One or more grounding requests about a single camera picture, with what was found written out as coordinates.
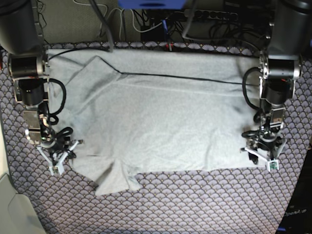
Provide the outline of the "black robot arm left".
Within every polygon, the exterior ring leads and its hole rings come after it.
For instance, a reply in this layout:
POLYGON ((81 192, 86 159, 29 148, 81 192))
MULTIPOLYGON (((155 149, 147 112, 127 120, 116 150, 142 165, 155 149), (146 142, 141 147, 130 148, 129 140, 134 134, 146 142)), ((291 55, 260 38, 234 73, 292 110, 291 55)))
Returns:
POLYGON ((256 111, 253 120, 259 128, 242 133, 247 141, 242 151, 248 152, 254 164, 264 161, 268 171, 279 168, 278 157, 287 142, 281 136, 285 102, 293 98, 296 82, 302 76, 301 54, 311 33, 310 0, 277 1, 270 42, 260 52, 259 66, 250 68, 243 76, 243 96, 256 111), (260 73, 259 106, 247 96, 247 78, 253 72, 260 73))

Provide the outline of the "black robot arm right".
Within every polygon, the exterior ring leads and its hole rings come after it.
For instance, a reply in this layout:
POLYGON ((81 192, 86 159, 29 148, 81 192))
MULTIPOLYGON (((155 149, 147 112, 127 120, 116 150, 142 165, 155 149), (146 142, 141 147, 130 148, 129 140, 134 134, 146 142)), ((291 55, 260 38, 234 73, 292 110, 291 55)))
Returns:
POLYGON ((48 57, 44 46, 42 25, 39 21, 38 3, 35 0, 2 0, 0 2, 0 45, 8 54, 9 75, 13 79, 16 102, 24 106, 25 134, 29 142, 52 165, 73 159, 78 142, 72 142, 71 127, 56 132, 57 115, 66 101, 64 84, 49 78, 46 72, 48 57), (48 85, 55 83, 62 90, 59 109, 49 111, 48 85))

